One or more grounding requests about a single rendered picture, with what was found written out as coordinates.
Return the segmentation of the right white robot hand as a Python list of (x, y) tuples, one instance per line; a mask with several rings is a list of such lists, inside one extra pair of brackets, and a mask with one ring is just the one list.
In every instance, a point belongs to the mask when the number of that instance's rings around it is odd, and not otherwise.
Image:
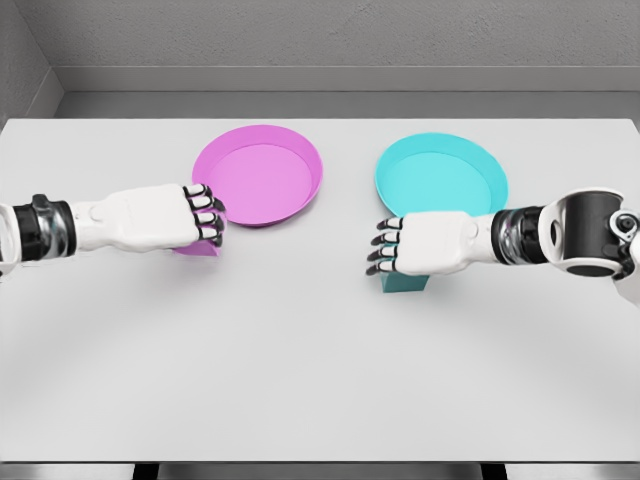
[(478, 223), (464, 212), (420, 212), (391, 217), (376, 225), (367, 256), (368, 276), (400, 273), (408, 276), (447, 275), (475, 261)]

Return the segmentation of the pink block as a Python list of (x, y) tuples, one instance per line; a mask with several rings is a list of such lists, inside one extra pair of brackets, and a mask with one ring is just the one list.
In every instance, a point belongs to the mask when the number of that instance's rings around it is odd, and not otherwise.
[(186, 256), (197, 257), (217, 257), (220, 253), (220, 247), (213, 240), (200, 240), (188, 246), (174, 248), (173, 252)]

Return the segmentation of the pink round plate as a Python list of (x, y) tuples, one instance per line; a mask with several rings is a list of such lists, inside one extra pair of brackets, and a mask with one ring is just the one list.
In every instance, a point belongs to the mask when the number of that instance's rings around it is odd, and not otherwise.
[(227, 219), (243, 226), (285, 221), (316, 196), (324, 165), (302, 134), (275, 125), (249, 125), (212, 140), (198, 155), (192, 181), (209, 186)]

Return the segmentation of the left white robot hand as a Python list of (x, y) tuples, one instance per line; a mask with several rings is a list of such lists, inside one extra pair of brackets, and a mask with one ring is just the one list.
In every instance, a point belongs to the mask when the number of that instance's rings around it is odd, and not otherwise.
[(146, 253), (195, 243), (221, 247), (224, 213), (209, 186), (167, 184), (111, 194), (91, 208), (90, 217), (107, 245)]

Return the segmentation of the teal block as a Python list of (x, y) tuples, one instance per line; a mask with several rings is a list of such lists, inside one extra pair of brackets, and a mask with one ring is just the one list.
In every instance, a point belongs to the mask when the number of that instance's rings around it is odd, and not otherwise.
[(381, 275), (381, 284), (384, 293), (423, 291), (428, 281), (428, 275), (411, 276), (399, 272), (388, 272)]

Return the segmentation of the cyan round plate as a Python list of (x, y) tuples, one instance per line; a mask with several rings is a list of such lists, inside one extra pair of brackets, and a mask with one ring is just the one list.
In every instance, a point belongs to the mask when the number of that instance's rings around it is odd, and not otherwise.
[(422, 211), (463, 211), (482, 216), (502, 210), (509, 183), (499, 161), (464, 137), (419, 133), (399, 139), (380, 156), (374, 174), (378, 196), (396, 216)]

